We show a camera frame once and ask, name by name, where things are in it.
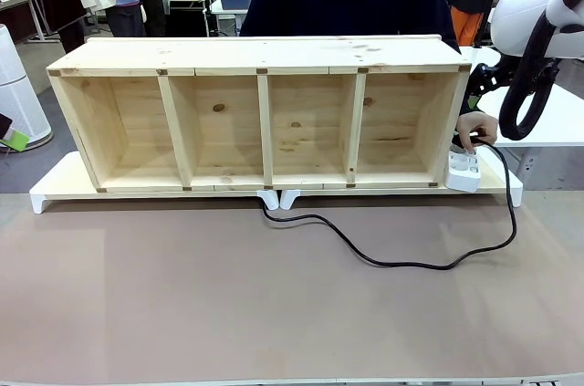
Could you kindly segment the light wooden four-compartment shelf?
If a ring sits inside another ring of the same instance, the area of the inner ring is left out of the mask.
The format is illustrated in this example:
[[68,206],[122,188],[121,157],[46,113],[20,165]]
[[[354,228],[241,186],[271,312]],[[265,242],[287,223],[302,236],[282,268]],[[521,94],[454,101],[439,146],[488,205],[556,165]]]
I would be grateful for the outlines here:
[[471,65],[438,36],[93,38],[47,73],[105,193],[433,188]]

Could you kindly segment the white power strip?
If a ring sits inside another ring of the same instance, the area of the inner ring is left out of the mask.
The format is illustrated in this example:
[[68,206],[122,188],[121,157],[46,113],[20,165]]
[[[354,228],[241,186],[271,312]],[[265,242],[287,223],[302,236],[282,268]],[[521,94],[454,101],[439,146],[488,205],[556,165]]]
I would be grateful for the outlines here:
[[478,157],[452,143],[445,171],[445,186],[458,192],[476,193],[480,182],[481,172]]

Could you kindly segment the person's bare left hand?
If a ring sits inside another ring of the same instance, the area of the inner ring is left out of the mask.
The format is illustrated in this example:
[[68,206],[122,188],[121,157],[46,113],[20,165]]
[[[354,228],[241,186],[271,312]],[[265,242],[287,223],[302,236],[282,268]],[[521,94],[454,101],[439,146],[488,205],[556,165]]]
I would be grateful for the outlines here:
[[456,131],[459,135],[462,147],[468,153],[475,153],[475,143],[472,142],[471,136],[476,135],[481,141],[489,144],[495,144],[497,140],[498,121],[495,117],[483,113],[482,111],[473,111],[461,115],[456,123]]

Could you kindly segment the white side table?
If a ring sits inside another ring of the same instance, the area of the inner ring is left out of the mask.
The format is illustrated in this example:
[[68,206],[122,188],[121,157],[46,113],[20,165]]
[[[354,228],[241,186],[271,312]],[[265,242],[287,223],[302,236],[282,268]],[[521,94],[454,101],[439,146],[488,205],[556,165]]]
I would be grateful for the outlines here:
[[[500,55],[489,47],[461,47],[463,57],[472,63],[474,70],[479,63],[493,66]],[[485,94],[479,101],[479,108],[485,113],[498,117],[508,87],[502,87]],[[546,147],[584,147],[584,99],[554,84],[534,129],[520,141],[509,140],[500,135],[497,146],[506,149],[526,149],[519,158],[515,176],[525,183],[533,172],[537,156]]]

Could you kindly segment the white background table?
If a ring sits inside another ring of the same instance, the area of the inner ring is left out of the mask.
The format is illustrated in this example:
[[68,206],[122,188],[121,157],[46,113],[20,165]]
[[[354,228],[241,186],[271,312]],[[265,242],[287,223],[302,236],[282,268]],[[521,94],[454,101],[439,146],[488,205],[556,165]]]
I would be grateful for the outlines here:
[[216,16],[218,20],[224,17],[233,18],[234,35],[236,37],[240,35],[242,24],[247,15],[246,9],[225,9],[221,0],[214,0],[211,3],[211,13]]

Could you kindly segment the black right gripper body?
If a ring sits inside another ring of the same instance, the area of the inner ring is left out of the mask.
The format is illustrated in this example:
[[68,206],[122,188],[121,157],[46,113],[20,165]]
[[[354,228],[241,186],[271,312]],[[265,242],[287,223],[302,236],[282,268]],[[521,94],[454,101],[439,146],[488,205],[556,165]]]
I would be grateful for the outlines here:
[[469,96],[482,97],[499,88],[509,87],[517,68],[517,61],[499,61],[494,66],[478,64],[469,77]]

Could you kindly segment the white cylindrical air purifier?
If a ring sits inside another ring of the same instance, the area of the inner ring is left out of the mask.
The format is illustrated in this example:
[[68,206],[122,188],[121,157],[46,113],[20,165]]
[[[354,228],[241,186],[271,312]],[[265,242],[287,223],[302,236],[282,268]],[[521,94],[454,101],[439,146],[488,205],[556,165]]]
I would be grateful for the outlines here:
[[25,134],[28,150],[45,144],[52,129],[25,71],[8,28],[0,24],[0,113]]

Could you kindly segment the green stand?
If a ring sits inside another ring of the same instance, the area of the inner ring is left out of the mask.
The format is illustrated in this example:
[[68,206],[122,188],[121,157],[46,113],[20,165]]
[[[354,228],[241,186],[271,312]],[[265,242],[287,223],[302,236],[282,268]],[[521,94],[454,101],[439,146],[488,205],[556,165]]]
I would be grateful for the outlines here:
[[13,120],[0,113],[0,144],[13,151],[23,151],[29,137],[13,126]]

